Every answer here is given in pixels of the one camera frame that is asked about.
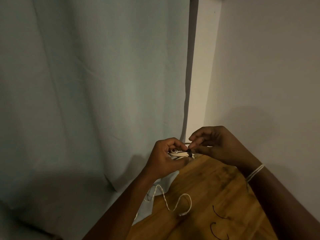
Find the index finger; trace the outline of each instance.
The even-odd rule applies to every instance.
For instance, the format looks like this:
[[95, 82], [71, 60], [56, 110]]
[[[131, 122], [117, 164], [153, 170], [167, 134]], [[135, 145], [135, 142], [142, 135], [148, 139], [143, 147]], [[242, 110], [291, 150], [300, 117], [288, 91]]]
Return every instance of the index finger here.
[[189, 137], [190, 141], [194, 141], [196, 138], [201, 137], [203, 135], [212, 135], [213, 126], [206, 126], [201, 127], [200, 129], [196, 130], [192, 133], [192, 135]]
[[188, 149], [188, 147], [182, 141], [178, 140], [175, 137], [165, 139], [163, 140], [163, 142], [166, 145], [166, 151], [169, 150], [169, 148], [173, 149], [172, 146], [174, 146], [174, 148], [181, 149], [183, 151], [186, 151]]

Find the skin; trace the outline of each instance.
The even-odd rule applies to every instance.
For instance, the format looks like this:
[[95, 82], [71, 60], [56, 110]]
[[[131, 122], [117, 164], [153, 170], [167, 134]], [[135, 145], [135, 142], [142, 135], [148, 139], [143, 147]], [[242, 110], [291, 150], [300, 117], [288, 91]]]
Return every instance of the skin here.
[[[195, 131], [189, 140], [192, 141], [189, 148], [194, 153], [236, 166], [244, 177], [262, 164], [223, 126], [202, 127]], [[187, 150], [176, 138], [156, 142], [145, 168], [83, 240], [126, 239], [143, 198], [153, 183], [181, 169], [192, 160], [189, 157], [172, 160], [167, 152], [174, 148]], [[249, 184], [279, 240], [320, 239], [320, 223], [266, 167], [256, 174]]]

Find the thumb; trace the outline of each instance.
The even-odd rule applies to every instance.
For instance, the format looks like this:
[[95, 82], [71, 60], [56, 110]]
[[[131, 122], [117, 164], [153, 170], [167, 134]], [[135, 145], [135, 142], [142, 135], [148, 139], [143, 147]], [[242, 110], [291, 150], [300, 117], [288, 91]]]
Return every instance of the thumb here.
[[212, 154], [211, 149], [212, 149], [211, 147], [198, 145], [192, 148], [191, 151], [194, 150], [196, 153], [200, 153], [200, 154], [211, 157], [211, 154]]
[[192, 160], [193, 160], [192, 157], [183, 157], [183, 158], [180, 158], [177, 160], [172, 160], [174, 171], [182, 169], [184, 166], [186, 166]]

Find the forearm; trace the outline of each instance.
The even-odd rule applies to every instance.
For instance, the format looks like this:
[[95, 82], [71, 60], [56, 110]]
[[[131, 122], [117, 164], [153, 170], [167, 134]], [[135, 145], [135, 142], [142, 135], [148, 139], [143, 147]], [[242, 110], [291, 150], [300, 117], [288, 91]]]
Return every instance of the forearm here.
[[[238, 168], [247, 177], [260, 165], [259, 160], [253, 159], [247, 166]], [[279, 240], [320, 239], [319, 222], [267, 168], [257, 173], [249, 184]]]
[[124, 240], [153, 179], [142, 171], [83, 240]]

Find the wooden tabletop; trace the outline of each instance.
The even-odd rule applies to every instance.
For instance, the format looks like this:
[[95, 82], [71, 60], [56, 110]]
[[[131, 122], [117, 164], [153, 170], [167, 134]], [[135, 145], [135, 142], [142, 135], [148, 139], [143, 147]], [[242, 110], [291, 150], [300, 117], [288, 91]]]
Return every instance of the wooden tabletop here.
[[252, 191], [247, 193], [245, 179], [235, 167], [200, 156], [180, 170], [165, 194], [171, 209], [183, 193], [192, 199], [187, 215], [178, 216], [188, 210], [188, 197], [183, 196], [177, 209], [170, 212], [163, 196], [156, 196], [152, 215], [135, 224], [127, 239], [206, 240], [217, 239], [215, 235], [227, 240], [227, 234], [230, 240], [277, 239], [259, 202]]

